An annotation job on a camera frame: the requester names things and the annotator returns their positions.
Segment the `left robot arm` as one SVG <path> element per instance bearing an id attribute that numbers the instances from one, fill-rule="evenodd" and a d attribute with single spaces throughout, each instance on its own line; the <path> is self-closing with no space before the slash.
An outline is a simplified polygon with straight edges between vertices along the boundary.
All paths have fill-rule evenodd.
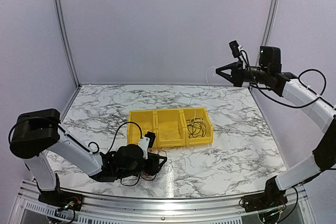
<path id="1" fill-rule="evenodd" d="M 47 161 L 45 151 L 53 152 L 80 168 L 92 180 L 112 183 L 142 174 L 157 175 L 167 158 L 149 152 L 156 135 L 140 135 L 136 144 L 102 153 L 85 147 L 62 125 L 56 109 L 24 113 L 18 116 L 8 134 L 9 149 L 21 158 L 33 174 L 42 200 L 61 206 L 69 197 L 60 188 L 59 177 Z"/>

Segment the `yellow bin middle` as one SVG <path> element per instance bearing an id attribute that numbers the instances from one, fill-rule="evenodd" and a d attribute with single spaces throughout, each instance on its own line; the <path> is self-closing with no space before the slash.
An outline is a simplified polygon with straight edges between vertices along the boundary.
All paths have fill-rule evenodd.
<path id="1" fill-rule="evenodd" d="M 155 123 L 158 148 L 186 145 L 186 126 L 181 109 L 156 110 Z"/>

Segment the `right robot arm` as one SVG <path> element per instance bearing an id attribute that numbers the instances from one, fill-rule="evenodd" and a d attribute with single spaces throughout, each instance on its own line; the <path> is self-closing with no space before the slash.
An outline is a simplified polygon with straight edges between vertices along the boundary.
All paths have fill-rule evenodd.
<path id="1" fill-rule="evenodd" d="M 314 92 L 301 81 L 300 76 L 283 72 L 280 48 L 260 46 L 257 66 L 251 66 L 247 52 L 237 41 L 229 43 L 236 62 L 219 67 L 216 74 L 235 87 L 249 83 L 266 95 L 260 85 L 287 100 L 282 103 L 271 96 L 267 99 L 291 109 L 302 110 L 320 128 L 323 138 L 312 153 L 289 170 L 269 179 L 264 192 L 258 197 L 265 207 L 276 203 L 287 189 L 311 180 L 335 166 L 335 107 L 327 102 L 322 93 Z"/>

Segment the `yellow bin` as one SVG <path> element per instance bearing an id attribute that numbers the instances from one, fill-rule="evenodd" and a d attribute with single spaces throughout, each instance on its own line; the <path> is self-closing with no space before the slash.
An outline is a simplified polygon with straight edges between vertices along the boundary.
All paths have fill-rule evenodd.
<path id="1" fill-rule="evenodd" d="M 182 108 L 186 146 L 212 144 L 213 125 L 204 107 Z"/>
<path id="2" fill-rule="evenodd" d="M 181 109 L 156 110 L 155 123 L 158 148 L 186 145 L 186 126 Z"/>
<path id="3" fill-rule="evenodd" d="M 157 113 L 155 110 L 130 111 L 128 121 L 136 123 L 141 128 L 142 133 L 140 133 L 139 128 L 135 124 L 128 124 L 128 144 L 138 144 L 141 138 L 140 134 L 144 136 L 147 132 L 153 132 L 155 133 L 155 141 L 151 149 L 157 149 L 158 127 L 156 116 Z"/>

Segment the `left aluminium frame post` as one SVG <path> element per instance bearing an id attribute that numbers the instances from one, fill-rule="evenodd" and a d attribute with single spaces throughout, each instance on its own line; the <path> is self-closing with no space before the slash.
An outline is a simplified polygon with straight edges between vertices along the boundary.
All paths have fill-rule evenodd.
<path id="1" fill-rule="evenodd" d="M 66 61 L 67 61 L 68 68 L 70 71 L 70 76 L 71 76 L 72 82 L 74 83 L 74 86 L 76 87 L 76 89 L 79 89 L 81 87 L 81 84 L 79 82 L 78 74 L 77 74 L 76 67 L 75 67 L 75 62 L 72 56 L 72 51 L 71 51 L 70 42 L 68 39 L 67 28 L 66 28 L 64 13 L 62 10 L 61 0 L 54 0 L 54 6 L 55 6 L 55 12 L 56 12 L 56 20 L 57 20 L 57 24 L 58 24 L 59 32 L 60 32 L 61 43 L 64 48 L 64 53 L 65 53 Z"/>

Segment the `right aluminium frame post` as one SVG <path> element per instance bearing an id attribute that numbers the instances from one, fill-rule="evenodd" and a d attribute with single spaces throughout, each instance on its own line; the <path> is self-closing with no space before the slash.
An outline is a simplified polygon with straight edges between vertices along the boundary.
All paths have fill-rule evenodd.
<path id="1" fill-rule="evenodd" d="M 271 0 L 269 5 L 269 11 L 266 19 L 266 25 L 264 29 L 264 33 L 261 40 L 261 45 L 266 46 L 268 45 L 270 35 L 272 32 L 272 28 L 275 24 L 276 13 L 278 8 L 279 0 Z"/>

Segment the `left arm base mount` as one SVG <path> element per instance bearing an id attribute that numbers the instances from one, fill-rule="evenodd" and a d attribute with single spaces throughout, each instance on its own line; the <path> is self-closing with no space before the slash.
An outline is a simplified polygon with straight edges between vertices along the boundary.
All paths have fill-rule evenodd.
<path id="1" fill-rule="evenodd" d="M 83 195 L 67 191 L 42 191 L 38 200 L 42 203 L 57 207 L 54 216 L 61 212 L 70 211 L 72 213 L 69 220 L 57 221 L 55 218 L 49 219 L 51 223 L 73 223 L 76 218 L 76 211 L 80 211 L 83 203 Z"/>

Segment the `yellow bin left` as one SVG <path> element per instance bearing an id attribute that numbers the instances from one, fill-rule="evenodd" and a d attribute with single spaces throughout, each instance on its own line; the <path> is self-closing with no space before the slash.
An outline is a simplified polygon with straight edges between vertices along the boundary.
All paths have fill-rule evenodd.
<path id="1" fill-rule="evenodd" d="M 140 134 L 144 136 L 147 132 L 153 132 L 155 133 L 155 141 L 151 149 L 157 149 L 158 127 L 156 116 L 157 113 L 155 110 L 130 111 L 128 121 L 136 123 L 141 128 L 142 133 L 140 133 L 139 128 L 135 124 L 128 124 L 128 144 L 138 144 L 141 138 Z"/>

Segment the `aluminium frame post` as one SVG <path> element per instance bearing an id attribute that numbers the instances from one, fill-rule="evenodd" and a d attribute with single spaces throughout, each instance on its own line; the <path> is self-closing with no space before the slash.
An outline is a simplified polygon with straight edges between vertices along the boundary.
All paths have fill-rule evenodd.
<path id="1" fill-rule="evenodd" d="M 56 20 L 57 20 L 57 24 L 58 24 L 59 32 L 60 32 L 61 43 L 64 48 L 64 53 L 65 53 L 66 61 L 67 61 L 68 68 L 70 71 L 70 76 L 71 76 L 72 82 L 74 83 L 74 86 L 76 87 L 76 89 L 79 89 L 81 87 L 81 84 L 79 82 L 78 74 L 77 74 L 76 67 L 75 67 L 75 62 L 72 56 L 72 51 L 71 51 L 70 42 L 68 39 L 67 28 L 66 28 L 64 13 L 62 10 L 61 0 L 54 0 L 54 6 L 55 6 L 55 12 L 56 12 Z"/>
<path id="2" fill-rule="evenodd" d="M 272 32 L 272 28 L 275 24 L 276 13 L 278 8 L 279 0 L 271 0 L 269 5 L 269 11 L 266 19 L 266 25 L 264 29 L 264 33 L 261 40 L 261 45 L 266 46 L 268 45 L 270 35 Z"/>

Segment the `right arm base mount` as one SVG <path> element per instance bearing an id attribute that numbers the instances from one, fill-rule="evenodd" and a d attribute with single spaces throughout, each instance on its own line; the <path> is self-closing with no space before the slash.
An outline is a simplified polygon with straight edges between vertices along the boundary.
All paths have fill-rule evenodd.
<path id="1" fill-rule="evenodd" d="M 264 193 L 257 193 L 243 196 L 238 204 L 245 212 L 257 211 L 261 223 L 278 223 L 287 208 L 287 202 L 287 196 L 284 194 L 267 200 Z"/>

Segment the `yellow bin right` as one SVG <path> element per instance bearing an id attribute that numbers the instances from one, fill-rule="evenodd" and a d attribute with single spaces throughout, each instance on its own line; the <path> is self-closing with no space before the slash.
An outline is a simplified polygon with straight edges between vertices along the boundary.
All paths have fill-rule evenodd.
<path id="1" fill-rule="evenodd" d="M 186 146 L 212 144 L 213 125 L 204 107 L 182 108 Z"/>

